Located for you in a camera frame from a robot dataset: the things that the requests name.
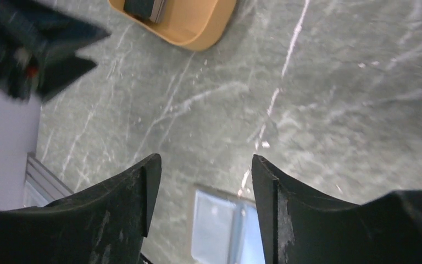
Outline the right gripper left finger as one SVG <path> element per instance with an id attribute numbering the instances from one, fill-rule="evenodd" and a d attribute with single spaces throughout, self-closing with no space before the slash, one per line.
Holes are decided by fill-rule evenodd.
<path id="1" fill-rule="evenodd" d="M 154 153 L 46 206 L 0 211 L 0 263 L 142 263 L 161 173 Z"/>

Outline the yellow oval tray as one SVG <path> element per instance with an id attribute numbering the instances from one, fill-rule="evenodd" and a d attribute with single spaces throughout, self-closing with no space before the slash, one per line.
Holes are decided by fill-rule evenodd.
<path id="1" fill-rule="evenodd" d="M 128 14 L 124 11 L 124 1 L 108 3 L 164 41 L 187 50 L 204 51 L 222 37 L 237 1 L 166 1 L 159 23 Z"/>

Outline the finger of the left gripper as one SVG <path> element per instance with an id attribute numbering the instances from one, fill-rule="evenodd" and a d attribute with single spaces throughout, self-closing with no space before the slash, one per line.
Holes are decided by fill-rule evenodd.
<path id="1" fill-rule="evenodd" d="M 51 65 L 109 37 L 108 30 L 39 1 L 0 1 L 0 36 Z"/>
<path id="2" fill-rule="evenodd" d="M 43 71 L 42 84 L 36 93 L 42 102 L 48 102 L 96 66 L 95 61 L 77 56 L 47 66 Z"/>

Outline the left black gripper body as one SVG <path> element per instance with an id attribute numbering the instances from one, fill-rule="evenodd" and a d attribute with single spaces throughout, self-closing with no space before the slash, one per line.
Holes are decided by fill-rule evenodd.
<path id="1" fill-rule="evenodd" d="M 44 97 L 47 5 L 39 1 L 0 1 L 0 88 L 12 99 Z"/>

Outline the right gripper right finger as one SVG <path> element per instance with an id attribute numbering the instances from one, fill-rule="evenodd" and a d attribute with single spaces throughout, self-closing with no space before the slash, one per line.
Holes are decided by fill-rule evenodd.
<path id="1" fill-rule="evenodd" d="M 356 205 L 252 158 L 266 263 L 422 263 L 422 190 Z"/>

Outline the grey card holder wallet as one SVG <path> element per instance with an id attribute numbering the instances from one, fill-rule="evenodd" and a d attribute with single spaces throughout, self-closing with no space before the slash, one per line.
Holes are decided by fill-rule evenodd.
<path id="1" fill-rule="evenodd" d="M 264 263 L 256 205 L 195 185 L 188 213 L 190 255 L 197 263 Z"/>

